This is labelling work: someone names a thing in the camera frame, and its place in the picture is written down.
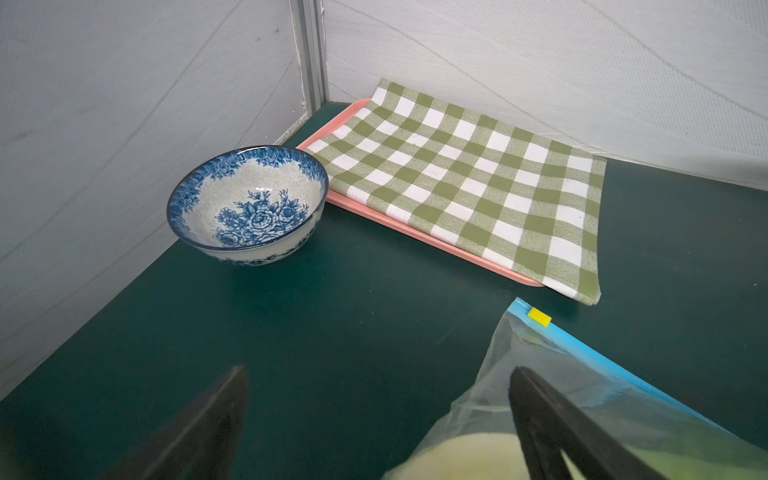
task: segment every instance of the ceramic bowl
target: ceramic bowl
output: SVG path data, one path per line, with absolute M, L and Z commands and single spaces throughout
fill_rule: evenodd
M 192 170 L 168 199 L 172 231 L 234 265 L 272 263 L 310 238 L 328 195 L 328 174 L 289 147 L 234 150 Z

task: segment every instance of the white wall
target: white wall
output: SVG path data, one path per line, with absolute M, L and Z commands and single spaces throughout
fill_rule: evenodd
M 0 398 L 175 240 L 192 168 L 303 115 L 287 0 L 0 4 Z
M 323 6 L 332 100 L 386 77 L 596 154 L 768 189 L 766 0 Z

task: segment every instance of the bowl rim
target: bowl rim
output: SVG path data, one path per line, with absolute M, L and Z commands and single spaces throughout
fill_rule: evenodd
M 204 243 L 199 243 L 199 242 L 196 242 L 196 241 L 192 240 L 191 238 L 186 237 L 186 235 L 183 232 L 180 232 L 176 228 L 176 226 L 174 225 L 174 222 L 172 222 L 170 220 L 170 202 L 171 202 L 171 200 L 173 200 L 174 195 L 176 194 L 176 192 L 179 190 L 179 188 L 181 187 L 181 185 L 184 182 L 189 180 L 192 177 L 192 175 L 194 175 L 203 166 L 209 164 L 210 162 L 216 160 L 219 157 L 222 157 L 224 155 L 229 155 L 229 154 L 242 154 L 243 152 L 246 152 L 246 151 L 262 150 L 262 149 L 267 149 L 267 148 L 274 149 L 274 150 L 287 150 L 287 151 L 298 152 L 299 154 L 302 154 L 302 155 L 308 157 L 311 162 L 314 162 L 315 164 L 317 164 L 317 166 L 319 167 L 320 171 L 323 172 L 323 178 L 321 179 L 322 184 L 323 184 L 323 199 L 317 204 L 317 208 L 315 208 L 315 210 L 313 210 L 313 212 L 310 215 L 308 215 L 304 219 L 303 222 L 301 222 L 298 225 L 296 225 L 291 231 L 286 232 L 286 233 L 284 233 L 283 235 L 280 235 L 277 238 L 273 238 L 272 240 L 267 240 L 266 242 L 259 243 L 258 245 L 248 245 L 248 246 L 245 246 L 245 247 L 216 247 L 214 245 L 206 245 Z M 312 218 L 320 210 L 323 209 L 323 205 L 325 205 L 326 198 L 328 197 L 328 190 L 329 190 L 329 181 L 328 181 L 328 172 L 326 171 L 326 168 L 315 157 L 313 157 L 312 155 L 306 153 L 303 150 L 299 150 L 298 148 L 294 148 L 294 147 L 286 147 L 286 146 L 283 146 L 283 145 L 254 145 L 252 147 L 236 148 L 234 150 L 230 150 L 228 152 L 224 152 L 222 154 L 218 154 L 216 157 L 213 157 L 213 158 L 211 158 L 211 159 L 209 159 L 207 161 L 204 161 L 202 164 L 197 165 L 195 168 L 193 168 L 192 171 L 190 171 L 190 173 L 185 175 L 184 178 L 182 178 L 179 181 L 179 183 L 176 184 L 176 187 L 174 187 L 173 191 L 170 192 L 170 196 L 168 197 L 168 202 L 167 202 L 167 204 L 165 206 L 165 219 L 168 222 L 168 226 L 170 227 L 171 231 L 173 231 L 174 234 L 176 234 L 176 236 L 179 237 L 179 240 L 181 240 L 181 241 L 183 241 L 185 243 L 190 244 L 192 247 L 196 247 L 196 248 L 199 248 L 199 249 L 202 249 L 202 250 L 212 250 L 212 251 L 217 251 L 217 252 L 237 252 L 237 251 L 242 251 L 242 250 L 252 250 L 252 249 L 264 247 L 264 246 L 269 245 L 271 243 L 277 242 L 278 240 L 282 240 L 282 239 L 288 237 L 289 235 L 297 232 L 301 227 L 303 227 L 304 225 L 309 223 L 312 220 Z

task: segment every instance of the table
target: table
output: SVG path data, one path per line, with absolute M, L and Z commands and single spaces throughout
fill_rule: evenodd
M 767 200 L 609 160 L 596 306 L 330 205 L 304 248 L 267 266 L 176 242 L 0 402 L 0 437 L 33 478 L 97 478 L 242 363 L 252 392 L 232 478 L 378 478 L 474 382 L 520 296 L 766 448 Z

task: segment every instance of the towel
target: towel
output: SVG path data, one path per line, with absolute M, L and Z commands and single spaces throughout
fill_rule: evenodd
M 604 158 L 387 80 L 306 151 L 336 192 L 586 305 L 600 299 Z

